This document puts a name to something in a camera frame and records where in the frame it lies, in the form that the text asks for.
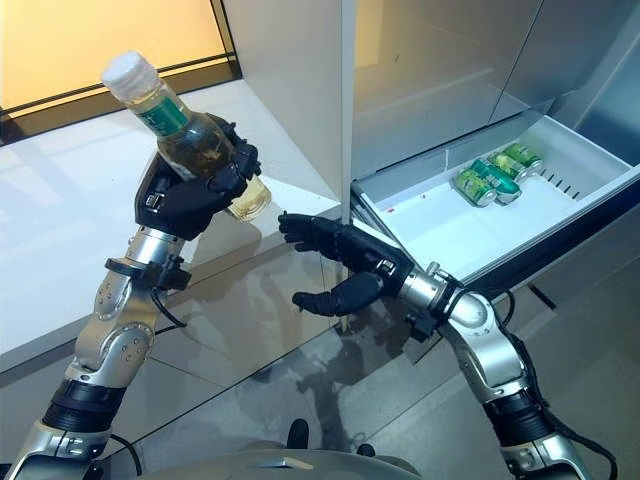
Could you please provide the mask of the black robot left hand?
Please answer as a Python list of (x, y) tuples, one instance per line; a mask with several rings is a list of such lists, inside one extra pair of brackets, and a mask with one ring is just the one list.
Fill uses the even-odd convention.
[(257, 148), (237, 134), (236, 124), (216, 115), (211, 119), (233, 147), (221, 171), (184, 180), (155, 154), (135, 195), (138, 225), (193, 240), (206, 230), (214, 214), (248, 191), (250, 178), (261, 173)]

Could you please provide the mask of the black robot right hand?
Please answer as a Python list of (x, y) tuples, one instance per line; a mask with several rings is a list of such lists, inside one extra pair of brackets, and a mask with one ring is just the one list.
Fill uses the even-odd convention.
[(296, 251), (316, 251), (351, 272), (329, 291), (292, 295), (294, 305), (312, 314), (342, 317), (383, 296), (397, 297), (415, 267), (403, 251), (353, 225), (288, 212), (280, 214), (278, 222), (284, 240)]

